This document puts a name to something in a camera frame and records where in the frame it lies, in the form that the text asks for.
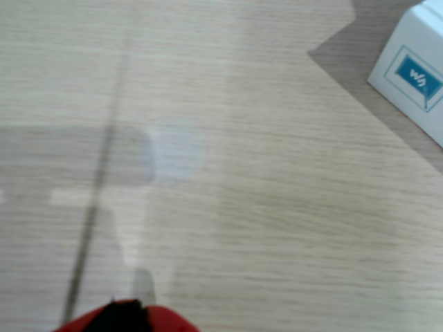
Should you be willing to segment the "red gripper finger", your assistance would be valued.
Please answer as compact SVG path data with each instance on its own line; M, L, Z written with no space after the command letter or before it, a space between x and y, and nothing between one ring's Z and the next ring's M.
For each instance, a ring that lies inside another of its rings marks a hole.
M147 321L153 332L200 332L190 321L164 306L146 306Z
M137 299L112 301L63 324L59 332L131 332L152 331L148 312Z

